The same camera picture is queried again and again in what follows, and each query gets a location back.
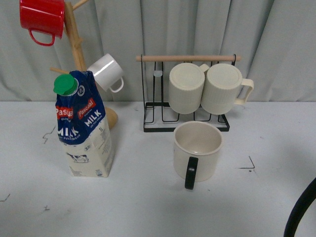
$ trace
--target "black cable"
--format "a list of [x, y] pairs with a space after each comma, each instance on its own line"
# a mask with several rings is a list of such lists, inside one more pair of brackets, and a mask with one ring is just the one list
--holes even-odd
[[285, 226], [284, 237], [294, 237], [298, 224], [315, 199], [316, 178], [308, 185], [295, 203]]

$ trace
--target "red mug handle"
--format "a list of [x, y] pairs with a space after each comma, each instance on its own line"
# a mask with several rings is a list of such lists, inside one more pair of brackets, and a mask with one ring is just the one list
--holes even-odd
[[29, 33], [30, 33], [30, 36], [31, 36], [32, 40], [35, 43], [38, 43], [39, 45], [42, 45], [42, 46], [52, 46], [55, 43], [55, 35], [53, 35], [53, 34], [51, 34], [51, 37], [52, 37], [51, 43], [42, 43], [42, 42], [37, 41], [35, 39], [35, 37], [33, 36], [32, 30], [34, 30], [34, 29], [29, 29]]

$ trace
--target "bottle cap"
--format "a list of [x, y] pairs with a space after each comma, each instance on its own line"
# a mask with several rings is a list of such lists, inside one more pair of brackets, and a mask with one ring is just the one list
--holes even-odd
[[62, 74], [54, 82], [54, 92], [59, 95], [70, 95], [77, 89], [77, 82], [70, 74]]

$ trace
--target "cream mug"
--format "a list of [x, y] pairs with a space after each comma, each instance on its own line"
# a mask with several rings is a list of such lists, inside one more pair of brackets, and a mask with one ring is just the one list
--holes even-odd
[[207, 65], [197, 66], [193, 63], [180, 63], [170, 71], [169, 105], [177, 113], [190, 114], [200, 106], [204, 72]]
[[[240, 86], [249, 86], [243, 99], [237, 98]], [[231, 110], [234, 104], [245, 104], [253, 87], [253, 81], [243, 79], [240, 70], [235, 66], [216, 64], [206, 73], [201, 105], [211, 114], [223, 115]]]
[[174, 169], [185, 179], [185, 188], [192, 190], [195, 182], [205, 181], [214, 174], [223, 135], [209, 123], [189, 121], [176, 127], [173, 140]]
[[[95, 81], [103, 90], [110, 89], [111, 92], [117, 93], [122, 90], [124, 86], [123, 69], [108, 53], [92, 64], [88, 68], [88, 71], [92, 71]], [[111, 86], [119, 79], [121, 81], [120, 87], [113, 90]]]

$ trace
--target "white mug handle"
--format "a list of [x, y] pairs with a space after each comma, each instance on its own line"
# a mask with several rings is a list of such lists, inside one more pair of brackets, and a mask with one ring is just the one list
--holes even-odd
[[120, 78], [120, 81], [121, 81], [120, 87], [119, 87], [118, 89], [116, 89], [116, 90], [113, 90], [112, 88], [110, 88], [111, 92], [117, 93], [117, 92], [119, 92], [120, 90], [122, 90], [122, 88], [123, 88], [123, 86], [124, 86], [123, 77]]
[[249, 86], [249, 88], [248, 88], [248, 90], [247, 90], [247, 93], [246, 93], [245, 98], [243, 98], [243, 99], [237, 98], [237, 99], [235, 100], [235, 104], [236, 104], [236, 105], [243, 105], [243, 104], [245, 104], [245, 103], [247, 102], [247, 99], [248, 99], [250, 93], [251, 93], [252, 90], [253, 90], [253, 80], [250, 80], [250, 79], [242, 79], [241, 85], [243, 85], [243, 86]]

